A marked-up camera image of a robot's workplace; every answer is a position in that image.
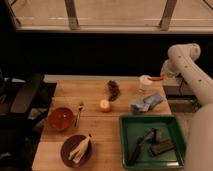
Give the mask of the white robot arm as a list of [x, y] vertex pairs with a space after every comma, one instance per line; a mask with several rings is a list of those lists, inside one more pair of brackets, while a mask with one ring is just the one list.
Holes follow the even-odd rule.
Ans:
[[191, 120], [184, 171], [213, 171], [213, 79], [195, 63], [200, 54], [196, 43], [172, 45], [161, 69], [166, 78], [181, 74], [201, 105]]

